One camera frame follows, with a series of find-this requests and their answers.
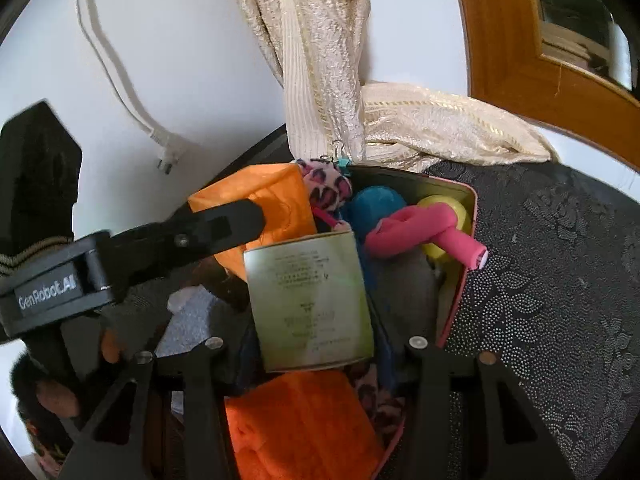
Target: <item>black textured surface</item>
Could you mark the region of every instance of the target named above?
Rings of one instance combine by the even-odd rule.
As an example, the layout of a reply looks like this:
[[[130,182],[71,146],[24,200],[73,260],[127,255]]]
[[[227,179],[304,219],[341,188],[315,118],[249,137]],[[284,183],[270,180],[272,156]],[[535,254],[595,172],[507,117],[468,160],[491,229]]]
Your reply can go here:
[[[480,168],[435,176],[479,195],[470,272],[447,349],[500,354],[577,478],[595,478],[640,410],[640,205],[564,166]]]

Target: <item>metal screw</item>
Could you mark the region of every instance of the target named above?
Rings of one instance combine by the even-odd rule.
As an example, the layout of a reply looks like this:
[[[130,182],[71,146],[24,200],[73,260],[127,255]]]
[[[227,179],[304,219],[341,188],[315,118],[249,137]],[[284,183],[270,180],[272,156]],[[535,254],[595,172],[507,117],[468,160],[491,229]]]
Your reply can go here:
[[[138,352],[136,354],[136,363],[139,365],[146,365],[152,361],[154,355],[147,350],[143,350],[142,352]]]
[[[478,360],[483,364],[483,365],[495,365],[498,362],[498,356],[496,354],[494,354],[493,352],[489,352],[488,350],[484,350],[482,352],[480,352],[480,355],[478,356]]]
[[[411,348],[415,348],[416,350],[427,348],[428,345],[429,342],[421,335],[414,335],[411,339],[409,339],[409,346],[411,346]]]
[[[217,350],[221,348],[225,342],[220,337],[210,337],[204,342],[204,346],[206,346],[209,350]]]
[[[189,245],[189,237],[187,235],[175,235],[174,243],[176,247],[186,247]]]

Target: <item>white cable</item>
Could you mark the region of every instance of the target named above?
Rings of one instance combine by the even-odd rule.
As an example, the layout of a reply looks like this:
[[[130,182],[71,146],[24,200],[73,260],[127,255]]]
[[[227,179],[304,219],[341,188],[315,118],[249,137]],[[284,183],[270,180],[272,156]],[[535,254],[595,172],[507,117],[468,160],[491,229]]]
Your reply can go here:
[[[162,147],[162,155],[158,168],[163,173],[168,174],[184,154],[187,142],[181,136],[168,132],[158,124],[152,124],[152,122],[155,121],[149,120],[150,118],[142,108],[142,105],[139,105],[139,108],[142,108],[142,110],[136,109],[135,103],[139,103],[140,100],[135,95],[133,86],[131,84],[124,83],[124,80],[127,82],[129,81],[129,77],[124,69],[124,65],[119,59],[117,59],[117,57],[115,57],[116,53],[114,49],[111,48],[111,45],[108,43],[108,40],[104,37],[104,34],[100,29],[95,1],[75,0],[75,3],[76,15],[78,17],[78,23],[82,30],[82,34],[94,51],[95,57],[97,57],[100,67],[102,68],[107,81],[109,81],[116,98],[138,127],[149,135],[156,144]],[[83,8],[84,12],[88,16],[88,27],[85,25],[84,17],[82,15]]]

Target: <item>yellow toy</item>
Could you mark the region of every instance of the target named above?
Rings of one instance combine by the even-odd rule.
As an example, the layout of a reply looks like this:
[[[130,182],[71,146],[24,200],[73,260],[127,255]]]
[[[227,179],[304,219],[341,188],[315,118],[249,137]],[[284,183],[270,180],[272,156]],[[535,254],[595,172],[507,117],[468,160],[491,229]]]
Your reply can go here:
[[[458,216],[458,224],[456,225],[456,228],[459,231],[468,235],[471,234],[471,218],[469,217],[465,207],[455,198],[445,195],[431,195],[420,200],[420,202],[418,202],[418,206],[428,207],[438,202],[447,204],[456,212],[456,215]],[[434,262],[444,263],[451,259],[450,256],[436,244],[424,244],[422,246],[422,250]]]

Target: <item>glass pane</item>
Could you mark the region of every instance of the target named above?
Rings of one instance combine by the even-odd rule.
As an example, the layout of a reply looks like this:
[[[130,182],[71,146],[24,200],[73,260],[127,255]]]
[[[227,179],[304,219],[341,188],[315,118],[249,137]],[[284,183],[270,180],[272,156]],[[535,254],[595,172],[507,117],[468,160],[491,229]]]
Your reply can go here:
[[[601,0],[540,0],[540,4],[544,54],[628,90],[637,85],[638,57]]]

